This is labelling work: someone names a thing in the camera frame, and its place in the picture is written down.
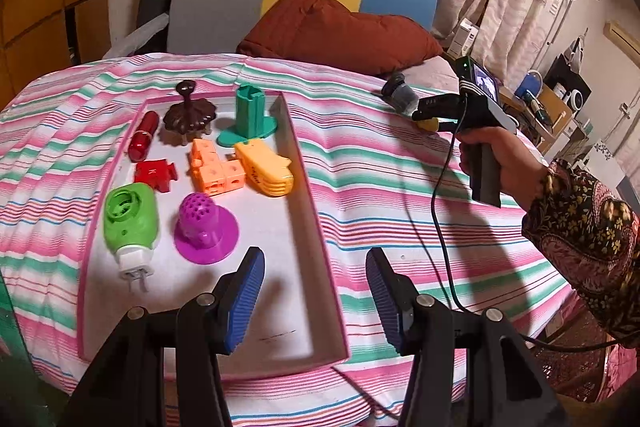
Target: purple round base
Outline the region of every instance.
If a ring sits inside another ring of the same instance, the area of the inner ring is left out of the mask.
[[[178,249],[181,256],[195,264],[213,264],[222,261],[233,252],[240,237],[240,230],[238,229],[236,218],[223,206],[218,207],[217,228],[221,231],[220,235],[222,237],[220,238],[220,242],[214,247],[197,248],[184,237],[180,229],[180,222],[178,221],[175,224],[174,230],[175,248]]]

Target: brown flower-shaped object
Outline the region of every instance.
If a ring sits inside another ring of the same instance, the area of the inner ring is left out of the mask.
[[[183,136],[203,131],[210,133],[209,124],[216,119],[216,106],[204,98],[191,100],[195,88],[193,80],[183,80],[175,86],[182,102],[174,103],[162,118],[167,131]]]

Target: cable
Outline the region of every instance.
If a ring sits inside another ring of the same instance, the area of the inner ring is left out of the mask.
[[[466,105],[467,105],[467,97],[465,95],[463,98],[463,106],[462,106],[462,116],[458,120],[456,124],[455,131],[453,131],[453,135],[451,136],[451,144],[449,145],[449,152],[447,152],[447,158],[442,166],[442,171],[440,171],[440,175],[438,177],[438,181],[436,181],[435,186],[433,187],[433,194],[431,195],[431,219],[433,219],[433,225],[436,227],[436,232],[438,233],[438,239],[440,240],[440,246],[442,247],[442,256],[444,257],[444,266],[447,270],[447,280],[449,281],[449,291],[451,292],[451,299],[456,304],[458,309],[465,313],[473,313],[473,311],[469,310],[465,306],[462,305],[460,299],[458,299],[458,294],[456,293],[456,288],[453,284],[453,272],[451,271],[451,264],[449,262],[449,253],[447,252],[447,245],[444,241],[444,236],[442,235],[442,230],[440,229],[440,224],[438,222],[438,218],[436,217],[436,195],[438,193],[438,189],[440,188],[440,184],[442,183],[442,179],[444,178],[444,173],[447,170],[447,166],[449,165],[449,161],[451,160],[451,155],[453,154],[453,147],[456,142],[456,134],[460,131],[460,127],[462,126],[462,121],[465,119],[466,115]],[[538,347],[544,347],[550,351],[558,351],[560,353],[585,353],[587,351],[596,351],[598,349],[604,349],[605,347],[615,346],[616,344],[625,342],[627,340],[631,340],[634,337],[640,335],[640,331],[636,331],[635,333],[631,333],[629,335],[625,335],[619,340],[609,341],[600,344],[593,344],[591,346],[555,346],[554,344],[548,344],[543,341],[539,341],[538,339],[534,339],[532,337],[528,337],[527,335],[520,336]]]

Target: paisley pattern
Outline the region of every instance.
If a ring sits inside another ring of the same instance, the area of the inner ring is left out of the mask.
[[[639,219],[588,172],[558,160],[522,220],[538,248],[616,338],[640,330]],[[640,346],[640,335],[625,342]]]

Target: reddish-brown pillow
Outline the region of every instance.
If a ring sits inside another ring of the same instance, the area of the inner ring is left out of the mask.
[[[442,47],[404,16],[352,13],[337,0],[279,0],[237,52],[377,75],[420,64]]]

